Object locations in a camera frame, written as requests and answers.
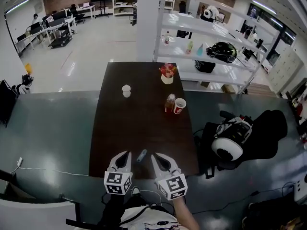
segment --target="desk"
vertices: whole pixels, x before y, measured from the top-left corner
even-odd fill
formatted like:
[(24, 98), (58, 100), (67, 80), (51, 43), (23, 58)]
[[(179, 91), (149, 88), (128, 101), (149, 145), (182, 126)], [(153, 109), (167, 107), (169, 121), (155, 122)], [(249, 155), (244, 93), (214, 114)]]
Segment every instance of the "desk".
[[(196, 147), (188, 107), (181, 114), (166, 114), (169, 94), (184, 98), (179, 73), (174, 82), (161, 81), (157, 62), (109, 62), (102, 83), (92, 136), (89, 175), (104, 177), (111, 159), (125, 150), (132, 152), (135, 179), (155, 178), (150, 154), (172, 157), (185, 175), (198, 174)], [(125, 98), (121, 88), (131, 87)], [(135, 163), (143, 149), (147, 156)]]
[[(75, 33), (77, 33), (77, 26), (76, 26), (75, 18), (65, 19), (65, 22), (68, 23), (68, 30), (69, 30), (69, 33), (70, 33), (71, 36), (72, 36), (71, 25), (70, 25), (71, 22), (73, 24), (73, 28), (74, 28)], [(25, 40), (29, 39), (31, 47), (32, 47), (32, 49), (34, 49), (34, 46), (32, 44), (32, 37), (36, 37), (37, 35), (40, 35), (40, 34), (42, 34), (44, 32), (53, 31), (53, 30), (55, 30), (55, 29), (57, 29), (57, 28), (59, 28), (61, 26), (63, 26), (63, 24), (59, 24), (59, 25), (56, 25), (56, 26), (53, 26), (53, 27), (48, 27), (48, 28), (46, 28), (46, 29), (44, 29), (42, 31), (39, 31), (38, 33), (30, 35), (30, 36), (24, 38), (23, 40), (20, 40), (19, 42), (15, 43), (18, 53), (20, 53), (19, 52), (19, 48), (18, 48), (18, 44), (24, 43)], [(49, 44), (51, 44), (51, 39), (50, 39), (49, 33), (47, 33), (47, 38), (48, 38)]]
[(93, 19), (93, 13), (94, 13), (94, 17), (96, 19), (96, 14), (95, 14), (95, 5), (89, 6), (89, 7), (85, 7), (85, 8), (77, 8), (77, 12), (79, 11), (83, 11), (83, 10), (90, 10), (91, 11), (91, 19)]

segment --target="white floor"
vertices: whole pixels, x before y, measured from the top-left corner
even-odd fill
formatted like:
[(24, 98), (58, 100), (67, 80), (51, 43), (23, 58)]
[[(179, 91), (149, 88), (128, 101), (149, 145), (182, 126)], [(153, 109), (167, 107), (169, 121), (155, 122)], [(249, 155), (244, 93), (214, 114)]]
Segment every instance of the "white floor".
[[(39, 45), (35, 42), (34, 50), (29, 47), (24, 51), (21, 60), (31, 64), (35, 78), (32, 93), (100, 90), (109, 61), (136, 61), (137, 25), (131, 26), (128, 16), (89, 18), (77, 29), (65, 47), (50, 49), (45, 39)], [(193, 34), (192, 40), (215, 43), (215, 39), (199, 34)], [(247, 70), (230, 67), (229, 71), (234, 78), (247, 80), (250, 76)], [(269, 86), (263, 69), (253, 82)], [(219, 91), (221, 86), (211, 83), (208, 89)]]

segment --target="human arm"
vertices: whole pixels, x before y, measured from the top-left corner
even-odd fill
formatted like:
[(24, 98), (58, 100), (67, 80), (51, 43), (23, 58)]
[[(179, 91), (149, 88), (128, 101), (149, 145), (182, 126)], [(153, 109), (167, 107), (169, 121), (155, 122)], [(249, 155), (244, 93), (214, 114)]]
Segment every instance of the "human arm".
[(186, 206), (183, 197), (173, 200), (175, 214), (178, 222), (189, 230), (199, 230), (200, 227), (188, 207)]

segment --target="red cup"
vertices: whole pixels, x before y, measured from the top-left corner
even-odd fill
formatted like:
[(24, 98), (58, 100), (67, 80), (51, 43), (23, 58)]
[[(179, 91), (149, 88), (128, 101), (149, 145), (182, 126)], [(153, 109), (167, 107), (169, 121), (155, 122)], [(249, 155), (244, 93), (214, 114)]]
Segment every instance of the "red cup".
[(175, 100), (174, 114), (180, 114), (182, 109), (187, 105), (186, 101), (182, 98), (177, 98)]

